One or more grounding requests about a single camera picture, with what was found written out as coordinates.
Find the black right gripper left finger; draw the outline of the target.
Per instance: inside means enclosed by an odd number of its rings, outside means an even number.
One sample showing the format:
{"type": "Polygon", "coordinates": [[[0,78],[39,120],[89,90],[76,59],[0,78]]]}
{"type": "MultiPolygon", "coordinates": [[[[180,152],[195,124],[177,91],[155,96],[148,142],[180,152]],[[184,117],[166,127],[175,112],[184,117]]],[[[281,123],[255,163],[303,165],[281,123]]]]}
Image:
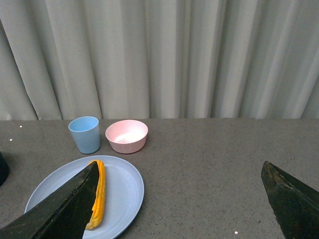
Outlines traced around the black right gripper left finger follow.
{"type": "Polygon", "coordinates": [[[2,239],[80,239],[92,216],[99,181],[93,162],[27,213],[2,228],[2,239]]]}

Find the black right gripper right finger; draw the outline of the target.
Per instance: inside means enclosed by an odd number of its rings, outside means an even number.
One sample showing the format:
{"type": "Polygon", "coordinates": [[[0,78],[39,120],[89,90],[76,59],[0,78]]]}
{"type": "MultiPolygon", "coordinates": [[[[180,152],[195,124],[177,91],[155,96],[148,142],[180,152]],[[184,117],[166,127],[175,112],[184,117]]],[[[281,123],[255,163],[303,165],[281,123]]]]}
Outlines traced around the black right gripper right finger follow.
{"type": "Polygon", "coordinates": [[[271,162],[261,178],[269,203],[287,239],[319,237],[319,193],[271,162]]]}

